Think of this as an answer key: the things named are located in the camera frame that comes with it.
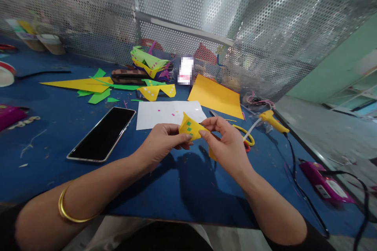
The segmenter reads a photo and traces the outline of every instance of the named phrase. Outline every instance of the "metal mesh panel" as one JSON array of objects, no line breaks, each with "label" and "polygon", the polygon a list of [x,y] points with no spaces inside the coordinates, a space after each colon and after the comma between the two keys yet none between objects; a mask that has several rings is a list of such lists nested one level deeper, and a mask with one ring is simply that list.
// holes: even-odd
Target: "metal mesh panel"
[{"label": "metal mesh panel", "polygon": [[[195,55],[197,72],[277,101],[376,11],[375,0],[0,0],[0,32],[14,36],[5,18],[38,15],[39,32],[122,65],[137,41],[157,40],[168,53]],[[135,14],[233,39],[233,47]]]}]

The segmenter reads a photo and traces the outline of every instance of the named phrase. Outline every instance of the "power cord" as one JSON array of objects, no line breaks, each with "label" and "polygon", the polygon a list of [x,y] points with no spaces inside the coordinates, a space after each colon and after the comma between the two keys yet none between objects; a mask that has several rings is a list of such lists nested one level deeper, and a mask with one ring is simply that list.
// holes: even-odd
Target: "power cord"
[{"label": "power cord", "polygon": [[[302,190],[302,188],[299,186],[299,184],[296,181],[296,155],[295,155],[295,152],[293,150],[292,143],[291,143],[291,141],[288,138],[288,134],[287,133],[283,133],[283,134],[286,137],[286,139],[288,140],[289,146],[291,147],[291,151],[292,151],[293,172],[291,172],[291,174],[292,174],[293,180],[294,180],[296,186],[298,187],[298,189],[304,195],[304,199],[306,199],[307,202],[310,204],[310,206],[313,209],[315,215],[317,216],[319,222],[321,223],[323,229],[325,230],[325,234],[326,234],[325,238],[329,239],[330,238],[330,233],[329,233],[329,231],[328,231],[325,223],[321,219],[321,217],[318,214],[317,210],[314,208],[314,205],[311,202],[311,200],[309,199],[309,197],[306,195],[306,193]],[[353,176],[355,179],[357,179],[361,183],[361,185],[362,185],[362,187],[364,189],[364,213],[365,213],[365,217],[364,217],[364,220],[363,220],[363,222],[362,222],[362,224],[360,226],[359,231],[357,232],[357,235],[355,237],[355,241],[353,242],[353,251],[357,251],[357,247],[359,246],[359,242],[360,242],[360,240],[362,238],[362,234],[364,233],[364,231],[366,229],[366,226],[368,224],[368,221],[369,221],[369,191],[368,191],[368,188],[365,185],[365,183],[363,183],[363,181],[361,179],[359,179],[357,176],[355,176],[355,175],[353,175],[351,173],[345,172],[345,171],[320,171],[320,173],[321,173],[322,176],[334,176],[334,175],[341,175],[341,174],[347,174],[347,175]]]},{"label": "power cord", "polygon": [[288,140],[289,142],[289,146],[291,147],[291,151],[292,151],[292,157],[293,157],[293,172],[291,171],[291,174],[292,174],[292,177],[293,177],[293,181],[295,182],[296,186],[298,187],[298,189],[301,191],[301,193],[303,194],[304,196],[304,199],[309,203],[310,207],[312,208],[313,212],[315,213],[315,215],[317,216],[323,230],[325,231],[325,235],[324,237],[326,239],[329,239],[330,238],[330,232],[329,230],[327,229],[325,223],[323,222],[321,216],[318,214],[317,210],[315,209],[313,203],[311,202],[311,200],[309,199],[309,197],[307,196],[307,194],[305,193],[305,191],[303,191],[303,189],[300,187],[300,185],[297,183],[297,180],[296,180],[296,155],[295,155],[295,152],[293,150],[293,147],[292,147],[292,143],[291,141],[289,140],[288,138],[288,134],[287,133],[283,133],[284,136],[286,137],[286,139]]},{"label": "power cord", "polygon": [[321,173],[322,176],[334,176],[334,175],[342,175],[342,174],[347,174],[347,175],[353,176],[355,179],[357,179],[361,183],[361,185],[364,189],[364,214],[365,214],[365,217],[364,217],[364,220],[363,220],[363,222],[360,226],[359,231],[357,232],[357,235],[355,237],[355,241],[353,242],[353,251],[357,251],[357,246],[359,245],[362,234],[364,233],[364,231],[366,229],[366,225],[368,224],[368,221],[369,221],[369,191],[368,191],[368,188],[365,185],[365,183],[363,183],[362,180],[359,179],[357,176],[355,176],[351,173],[345,172],[345,171],[320,171],[320,173]]}]

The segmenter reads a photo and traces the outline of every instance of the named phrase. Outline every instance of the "person's left hand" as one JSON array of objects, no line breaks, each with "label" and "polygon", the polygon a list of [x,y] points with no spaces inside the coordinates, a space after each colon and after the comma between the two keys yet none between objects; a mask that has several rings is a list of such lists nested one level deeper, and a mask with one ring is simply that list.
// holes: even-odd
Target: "person's left hand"
[{"label": "person's left hand", "polygon": [[190,139],[191,135],[179,133],[177,124],[156,124],[134,155],[153,171],[173,148],[189,150]]}]

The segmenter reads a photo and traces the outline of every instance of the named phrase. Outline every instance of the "blue table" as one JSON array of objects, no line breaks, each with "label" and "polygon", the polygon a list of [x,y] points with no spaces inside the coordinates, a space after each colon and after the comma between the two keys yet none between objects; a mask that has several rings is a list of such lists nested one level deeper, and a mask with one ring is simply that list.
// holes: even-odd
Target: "blue table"
[{"label": "blue table", "polygon": [[[129,108],[137,111],[138,102],[131,102],[131,99],[137,98],[135,91],[112,90],[111,97],[118,98],[119,102],[102,101],[92,105],[88,103],[89,96],[77,97],[74,90],[39,84],[87,78],[99,67],[110,74],[118,68],[115,65],[72,54],[54,56],[37,53],[21,42],[5,38],[1,41],[20,48],[18,54],[2,59],[13,65],[20,76],[46,70],[72,71],[72,74],[35,76],[0,88],[0,103],[29,107],[29,116],[41,117],[25,127],[0,132],[0,202],[18,203],[103,166],[68,160],[66,156],[111,107],[123,107],[125,100]],[[177,86],[175,98],[159,96],[158,101],[187,100],[188,94],[188,87]],[[210,116],[209,109],[203,107],[203,110]],[[251,126],[250,121],[239,119],[236,124],[246,129]],[[135,129],[136,118],[107,163],[132,154],[140,146],[149,130]],[[41,132],[33,140],[33,146],[25,150],[20,158],[22,150]],[[285,170],[284,162],[292,167],[292,155],[285,137],[276,130],[267,135],[259,128],[254,129],[252,135],[256,145],[248,156],[255,170],[322,232],[313,212]],[[295,138],[289,137],[296,156],[313,161]],[[190,151],[173,149],[154,172],[124,191],[106,211],[115,215],[257,228],[240,187],[208,157],[208,146],[203,139],[194,143]],[[332,235],[355,236],[363,220],[363,214],[356,205],[345,204],[335,209],[322,201],[300,169],[297,181]],[[369,225],[364,235],[377,238],[377,231]]]}]

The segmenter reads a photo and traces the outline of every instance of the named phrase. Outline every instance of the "bracelet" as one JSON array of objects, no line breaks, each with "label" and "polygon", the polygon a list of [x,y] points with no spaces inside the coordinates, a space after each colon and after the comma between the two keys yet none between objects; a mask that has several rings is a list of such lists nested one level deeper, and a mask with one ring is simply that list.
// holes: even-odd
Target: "bracelet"
[{"label": "bracelet", "polygon": [[71,180],[67,187],[64,188],[64,190],[62,191],[62,194],[60,194],[60,197],[59,197],[59,202],[58,202],[58,209],[59,209],[59,213],[60,215],[62,216],[62,218],[66,218],[68,220],[70,220],[71,222],[75,222],[75,223],[83,223],[83,222],[88,222],[92,219],[94,219],[95,217],[97,217],[98,215],[101,214],[101,212],[99,212],[98,214],[96,214],[95,216],[91,217],[91,218],[88,218],[88,219],[84,219],[84,220],[78,220],[78,219],[75,219],[75,218],[72,218],[71,216],[68,216],[68,214],[66,213],[66,211],[64,210],[64,206],[63,206],[63,200],[64,200],[64,195],[68,189],[68,187],[72,184],[73,180]]}]

